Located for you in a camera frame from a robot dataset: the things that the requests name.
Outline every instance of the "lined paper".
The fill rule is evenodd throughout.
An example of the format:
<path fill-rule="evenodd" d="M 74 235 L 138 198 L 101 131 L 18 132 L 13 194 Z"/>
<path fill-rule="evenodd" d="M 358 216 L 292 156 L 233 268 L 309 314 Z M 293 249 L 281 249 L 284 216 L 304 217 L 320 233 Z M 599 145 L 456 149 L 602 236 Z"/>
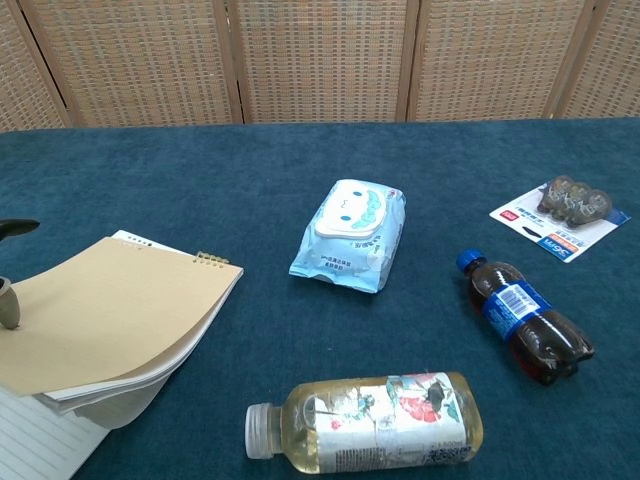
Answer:
<path fill-rule="evenodd" d="M 0 480 L 68 480 L 108 433 L 0 388 Z"/>

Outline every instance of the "wicker panel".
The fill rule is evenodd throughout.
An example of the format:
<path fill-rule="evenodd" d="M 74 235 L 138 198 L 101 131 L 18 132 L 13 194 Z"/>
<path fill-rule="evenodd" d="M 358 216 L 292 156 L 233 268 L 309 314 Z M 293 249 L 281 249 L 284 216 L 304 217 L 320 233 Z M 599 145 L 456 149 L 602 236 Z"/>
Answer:
<path fill-rule="evenodd" d="M 239 0 L 231 7 L 246 120 L 395 119 L 407 0 Z"/>
<path fill-rule="evenodd" d="M 0 0 L 0 79 L 0 131 L 64 126 L 4 0 Z"/>
<path fill-rule="evenodd" d="M 583 5 L 426 0 L 409 119 L 542 116 Z"/>
<path fill-rule="evenodd" d="M 232 122 L 213 0 L 23 3 L 80 124 Z"/>
<path fill-rule="evenodd" d="M 613 0 L 565 116 L 640 115 L 640 2 Z"/>

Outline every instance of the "yellow liquid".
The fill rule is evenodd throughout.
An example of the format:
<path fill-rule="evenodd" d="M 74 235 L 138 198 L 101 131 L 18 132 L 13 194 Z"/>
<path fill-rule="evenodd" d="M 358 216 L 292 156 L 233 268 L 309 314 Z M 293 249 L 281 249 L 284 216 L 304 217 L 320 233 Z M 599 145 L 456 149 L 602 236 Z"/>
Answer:
<path fill-rule="evenodd" d="M 483 428 L 480 413 L 466 379 L 459 373 L 447 373 L 460 407 L 465 427 L 468 455 L 461 461 L 471 460 L 482 445 Z M 277 416 L 280 414 L 280 447 L 292 465 L 303 473 L 322 473 L 318 457 L 315 429 L 315 399 L 326 405 L 347 397 L 354 388 L 385 388 L 387 377 L 331 380 L 306 383 L 296 387 L 282 409 L 273 409 L 273 434 L 277 435 Z"/>

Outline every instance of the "bottle label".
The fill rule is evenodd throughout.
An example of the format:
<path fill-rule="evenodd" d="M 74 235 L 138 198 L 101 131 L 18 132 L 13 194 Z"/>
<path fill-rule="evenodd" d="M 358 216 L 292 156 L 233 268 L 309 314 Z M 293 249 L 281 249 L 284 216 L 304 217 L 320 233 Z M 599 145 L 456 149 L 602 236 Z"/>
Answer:
<path fill-rule="evenodd" d="M 444 373 L 392 376 L 314 402 L 321 473 L 457 463 L 471 451 Z"/>
<path fill-rule="evenodd" d="M 551 305 L 524 281 L 511 283 L 493 293 L 485 302 L 482 313 L 506 342 L 515 331 L 536 313 L 551 309 Z"/>

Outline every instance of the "beige notebook cover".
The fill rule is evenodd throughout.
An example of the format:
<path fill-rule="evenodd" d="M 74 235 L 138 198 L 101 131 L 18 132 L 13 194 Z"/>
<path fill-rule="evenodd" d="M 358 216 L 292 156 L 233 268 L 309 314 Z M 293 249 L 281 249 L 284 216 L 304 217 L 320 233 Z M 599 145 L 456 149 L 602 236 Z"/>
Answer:
<path fill-rule="evenodd" d="M 18 395 L 102 382 L 161 355 L 242 268 L 106 237 L 13 284 L 22 318 L 0 330 L 0 385 Z"/>

